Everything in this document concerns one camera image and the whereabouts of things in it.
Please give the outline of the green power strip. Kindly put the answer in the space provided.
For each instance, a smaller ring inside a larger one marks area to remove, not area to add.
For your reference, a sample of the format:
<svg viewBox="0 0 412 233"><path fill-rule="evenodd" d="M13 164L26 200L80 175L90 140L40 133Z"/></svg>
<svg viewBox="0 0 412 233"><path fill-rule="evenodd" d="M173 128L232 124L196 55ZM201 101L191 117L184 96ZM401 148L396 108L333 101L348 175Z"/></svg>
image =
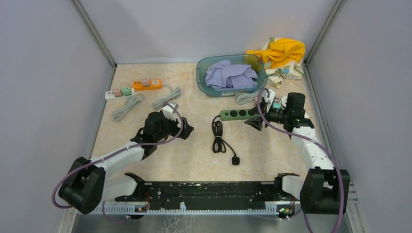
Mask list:
<svg viewBox="0 0 412 233"><path fill-rule="evenodd" d="M256 116L251 109L221 110L219 114L221 121L249 120Z"/></svg>

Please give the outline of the orange power strip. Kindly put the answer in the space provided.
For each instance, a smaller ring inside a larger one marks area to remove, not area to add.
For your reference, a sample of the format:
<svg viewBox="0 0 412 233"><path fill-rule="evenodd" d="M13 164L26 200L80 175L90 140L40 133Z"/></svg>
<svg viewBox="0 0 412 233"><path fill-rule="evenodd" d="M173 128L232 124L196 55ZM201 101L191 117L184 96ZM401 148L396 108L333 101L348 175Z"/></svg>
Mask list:
<svg viewBox="0 0 412 233"><path fill-rule="evenodd" d="M158 90L162 88L162 81L160 79L140 79L138 81L132 82L132 88L139 92L139 91L150 91L150 90Z"/></svg>

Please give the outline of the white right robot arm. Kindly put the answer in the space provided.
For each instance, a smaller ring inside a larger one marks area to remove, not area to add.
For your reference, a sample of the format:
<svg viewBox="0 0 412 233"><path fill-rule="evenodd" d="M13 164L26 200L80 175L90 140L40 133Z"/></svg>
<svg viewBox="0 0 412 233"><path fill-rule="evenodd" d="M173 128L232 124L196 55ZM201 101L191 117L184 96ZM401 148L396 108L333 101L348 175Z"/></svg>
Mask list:
<svg viewBox="0 0 412 233"><path fill-rule="evenodd" d="M257 115L245 123L261 131L264 127L285 133L298 148L308 170L305 178L280 173L275 179L274 195L279 200L293 196L305 214L342 215L345 213L350 175L338 169L331 153L317 139L312 121L304 109L305 95L290 92L286 105L274 107L275 94L264 88L252 112Z"/></svg>

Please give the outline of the teal usb charger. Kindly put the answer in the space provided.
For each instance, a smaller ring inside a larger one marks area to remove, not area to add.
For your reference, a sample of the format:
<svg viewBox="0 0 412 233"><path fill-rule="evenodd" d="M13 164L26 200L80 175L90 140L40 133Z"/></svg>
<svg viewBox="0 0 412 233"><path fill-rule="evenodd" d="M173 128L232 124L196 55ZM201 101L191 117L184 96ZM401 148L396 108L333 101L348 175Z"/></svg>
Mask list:
<svg viewBox="0 0 412 233"><path fill-rule="evenodd" d="M273 102L273 108L274 109L281 109L281 104L278 102Z"/></svg>

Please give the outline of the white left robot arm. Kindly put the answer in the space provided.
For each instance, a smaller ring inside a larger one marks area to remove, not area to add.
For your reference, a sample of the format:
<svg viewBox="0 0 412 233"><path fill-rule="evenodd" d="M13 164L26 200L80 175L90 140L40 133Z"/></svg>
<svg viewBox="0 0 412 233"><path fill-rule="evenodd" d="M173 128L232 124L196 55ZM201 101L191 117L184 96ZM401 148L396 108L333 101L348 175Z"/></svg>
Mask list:
<svg viewBox="0 0 412 233"><path fill-rule="evenodd" d="M159 145L176 138L186 140L194 131L185 117L165 111L151 112L144 126L123 147L93 160L77 158L67 175L52 192L52 203L57 208L75 208L89 214L108 200L139 201L144 198L144 180L128 172L122 177L112 176L125 167L138 163L153 154ZM67 205L58 204L56 197Z"/></svg>

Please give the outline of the small white power strip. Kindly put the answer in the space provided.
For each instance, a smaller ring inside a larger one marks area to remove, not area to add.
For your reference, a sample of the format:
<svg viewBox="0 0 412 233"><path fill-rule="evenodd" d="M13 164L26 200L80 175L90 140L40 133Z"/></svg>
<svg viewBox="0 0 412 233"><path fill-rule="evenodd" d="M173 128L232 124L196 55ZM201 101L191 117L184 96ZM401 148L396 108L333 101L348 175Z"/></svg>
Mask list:
<svg viewBox="0 0 412 233"><path fill-rule="evenodd" d="M134 89L131 89L132 90L132 95L130 95L130 96L122 96L122 97L115 97L115 96L113 96L113 94L112 94L112 90L111 91L107 91L106 93L105 93L105 99L107 100L107 101L112 101L112 100L120 100L120 99L126 99L126 98L129 98L129 97L132 97L134 94L135 94L135 91L134 91Z"/></svg>

